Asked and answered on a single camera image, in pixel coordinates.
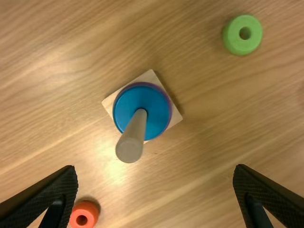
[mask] wood grain surface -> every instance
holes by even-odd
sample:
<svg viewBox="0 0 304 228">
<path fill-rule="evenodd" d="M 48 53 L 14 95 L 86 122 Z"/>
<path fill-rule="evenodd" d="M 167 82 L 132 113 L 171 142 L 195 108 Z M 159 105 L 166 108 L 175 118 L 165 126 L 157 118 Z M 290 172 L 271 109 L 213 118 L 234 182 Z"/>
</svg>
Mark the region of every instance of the wood grain surface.
<svg viewBox="0 0 304 228">
<path fill-rule="evenodd" d="M 101 228 L 243 228 L 238 163 L 304 196 L 303 11 L 301 0 L 0 0 L 0 201 L 67 164 Z M 237 57 L 221 31 L 243 13 L 264 37 Z M 184 120 L 124 164 L 101 101 L 148 69 Z"/>
</svg>

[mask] square wooden base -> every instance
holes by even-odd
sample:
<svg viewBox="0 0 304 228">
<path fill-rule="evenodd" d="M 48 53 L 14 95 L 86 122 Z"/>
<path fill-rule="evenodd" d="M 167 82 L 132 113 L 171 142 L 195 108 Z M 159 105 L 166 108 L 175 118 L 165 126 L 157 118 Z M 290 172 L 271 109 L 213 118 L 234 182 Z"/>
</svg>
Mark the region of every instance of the square wooden base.
<svg viewBox="0 0 304 228">
<path fill-rule="evenodd" d="M 139 77 L 135 78 L 133 81 L 129 82 L 125 86 L 123 86 L 120 89 L 116 90 L 114 93 L 112 93 L 105 100 L 102 101 L 102 105 L 104 106 L 104 108 L 109 113 L 109 115 L 110 115 L 110 117 L 112 119 L 113 119 L 113 104 L 114 104 L 114 101 L 115 101 L 117 95 L 127 85 L 135 83 L 135 82 L 149 82 L 149 83 L 153 83 L 153 84 L 159 86 L 160 88 L 162 88 L 164 90 L 164 92 L 167 93 L 166 89 L 161 84 L 161 82 L 158 79 L 158 77 L 156 76 L 155 72 L 153 70 L 148 70 L 147 72 L 145 72 L 144 74 L 142 74 Z M 177 107 L 175 106 L 175 104 L 173 103 L 173 101 L 171 100 L 171 98 L 170 98 L 170 101 L 171 101 L 171 105 L 172 105 L 172 117 L 171 117 L 171 121 L 170 121 L 167 129 L 173 127 L 178 122 L 182 121 L 182 116 L 181 116 L 180 112 L 177 110 Z"/>
</svg>

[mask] green ring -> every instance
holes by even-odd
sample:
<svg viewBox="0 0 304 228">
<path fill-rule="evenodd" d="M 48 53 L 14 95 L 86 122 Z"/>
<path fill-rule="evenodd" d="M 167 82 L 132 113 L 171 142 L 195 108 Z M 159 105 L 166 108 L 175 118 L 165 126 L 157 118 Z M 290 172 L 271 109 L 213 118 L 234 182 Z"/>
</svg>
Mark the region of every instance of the green ring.
<svg viewBox="0 0 304 228">
<path fill-rule="evenodd" d="M 256 50 L 261 43 L 262 36 L 261 23 L 251 15 L 237 16 L 225 26 L 223 31 L 224 45 L 231 53 L 239 56 Z"/>
</svg>

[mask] ring stacking toy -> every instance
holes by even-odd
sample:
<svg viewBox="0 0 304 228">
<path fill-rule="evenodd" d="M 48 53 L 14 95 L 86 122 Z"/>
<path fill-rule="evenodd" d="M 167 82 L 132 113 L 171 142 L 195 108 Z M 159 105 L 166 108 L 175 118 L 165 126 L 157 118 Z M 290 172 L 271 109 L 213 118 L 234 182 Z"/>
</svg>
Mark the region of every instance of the ring stacking toy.
<svg viewBox="0 0 304 228">
<path fill-rule="evenodd" d="M 143 141 L 161 135 L 171 116 L 171 101 L 155 84 L 139 82 L 124 88 L 113 105 L 115 125 L 123 134 L 116 145 L 117 157 L 126 163 L 137 161 Z"/>
<path fill-rule="evenodd" d="M 72 228 L 93 228 L 98 217 L 97 206 L 89 201 L 83 201 L 73 207 L 69 224 Z"/>
<path fill-rule="evenodd" d="M 240 15 L 232 19 L 224 28 L 225 47 L 233 54 L 243 56 L 257 49 L 261 43 L 263 29 L 252 15 Z"/>
</svg>

